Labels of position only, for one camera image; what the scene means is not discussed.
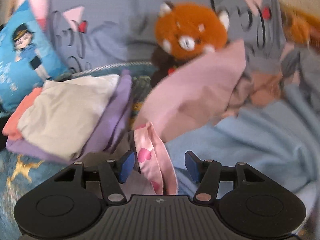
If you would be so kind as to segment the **grey garment with pink cuffs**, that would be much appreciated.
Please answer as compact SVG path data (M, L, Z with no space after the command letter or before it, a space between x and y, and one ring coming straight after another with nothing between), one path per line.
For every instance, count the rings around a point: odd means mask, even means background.
M151 122L133 131L140 174L151 183L156 195L176 195L178 182L167 149Z

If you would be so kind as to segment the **folded purple garment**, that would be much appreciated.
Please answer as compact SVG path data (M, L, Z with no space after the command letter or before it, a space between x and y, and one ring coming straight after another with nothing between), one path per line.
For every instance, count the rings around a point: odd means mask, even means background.
M119 136L127 126L130 107L132 105L131 75L125 70L119 74L119 77L119 82L114 94L111 96L108 105L78 157L73 157L69 161L63 160L55 155L44 152L23 138L16 141L7 139L6 148L12 152L16 151L22 155L28 155L41 160L70 163L81 159L90 152L99 152L114 147L117 144Z

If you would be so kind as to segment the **folded white garment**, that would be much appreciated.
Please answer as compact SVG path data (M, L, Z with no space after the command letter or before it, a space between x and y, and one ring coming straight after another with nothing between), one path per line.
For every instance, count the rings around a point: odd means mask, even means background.
M46 81L20 117L22 138L44 152L69 161L78 157L108 105L119 75Z

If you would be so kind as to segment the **light blue garment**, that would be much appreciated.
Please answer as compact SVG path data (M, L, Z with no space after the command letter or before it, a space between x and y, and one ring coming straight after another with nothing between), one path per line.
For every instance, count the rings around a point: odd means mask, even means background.
M296 194L310 213L319 197L319 118L296 85L285 95L167 142L179 193L192 196L197 189L184 164L185 153L193 151L225 166L248 163Z

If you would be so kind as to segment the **pink cloth under plush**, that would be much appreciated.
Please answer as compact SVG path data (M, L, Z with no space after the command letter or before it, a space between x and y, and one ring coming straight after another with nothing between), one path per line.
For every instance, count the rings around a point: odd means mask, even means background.
M167 142L207 122L219 122L240 108L253 88L245 68L243 40L190 61L152 89L133 128L151 122Z

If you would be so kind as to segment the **blue floral quilted blanket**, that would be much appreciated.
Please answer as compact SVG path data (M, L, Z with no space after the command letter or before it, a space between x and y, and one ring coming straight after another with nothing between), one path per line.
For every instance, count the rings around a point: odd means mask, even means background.
M147 61L124 62L74 73L72 77L120 74L122 70L129 70L133 96L129 121L132 124L151 90L150 79L155 69ZM18 239L21 235L14 219L14 207L20 197L64 167L65 165L55 161L42 162L37 158L20 155L16 151L10 152L6 149L1 151L1 239Z

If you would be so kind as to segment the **folded coral pink garment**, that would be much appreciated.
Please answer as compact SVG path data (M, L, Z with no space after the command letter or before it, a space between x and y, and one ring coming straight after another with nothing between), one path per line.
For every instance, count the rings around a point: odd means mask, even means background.
M2 134L8 137L9 140L16 141L22 139L20 130L18 129L18 122L23 115L23 113L33 105L35 99L41 94L42 88L34 88L33 91L24 97L20 102L14 113L11 115L7 123L5 124Z

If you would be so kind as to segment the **blue cartoon police cushion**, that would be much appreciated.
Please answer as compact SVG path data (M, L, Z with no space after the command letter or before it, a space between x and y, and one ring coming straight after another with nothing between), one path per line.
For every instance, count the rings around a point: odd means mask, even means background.
M34 88L70 74L24 1L1 30L2 109L13 112Z

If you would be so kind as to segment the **red panda plush toy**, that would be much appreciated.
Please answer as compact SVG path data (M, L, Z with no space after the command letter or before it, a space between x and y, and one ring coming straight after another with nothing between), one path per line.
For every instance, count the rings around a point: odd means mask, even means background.
M157 47L151 63L157 67L151 87L194 58L215 52L228 42L229 14L195 3L164 1L155 23Z

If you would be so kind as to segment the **grey printed sofa cover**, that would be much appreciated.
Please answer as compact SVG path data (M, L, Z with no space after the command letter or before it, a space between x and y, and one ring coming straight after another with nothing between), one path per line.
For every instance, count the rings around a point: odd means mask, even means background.
M164 0L49 0L48 35L75 72L113 63L149 60ZM285 48L279 0L169 0L228 12L228 38L244 41L247 70L275 73Z

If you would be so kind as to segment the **orange plastic bag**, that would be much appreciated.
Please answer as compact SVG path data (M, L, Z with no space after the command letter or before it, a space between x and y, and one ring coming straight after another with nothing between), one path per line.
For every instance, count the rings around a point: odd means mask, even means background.
M319 51L319 17L285 4L280 10L286 38Z

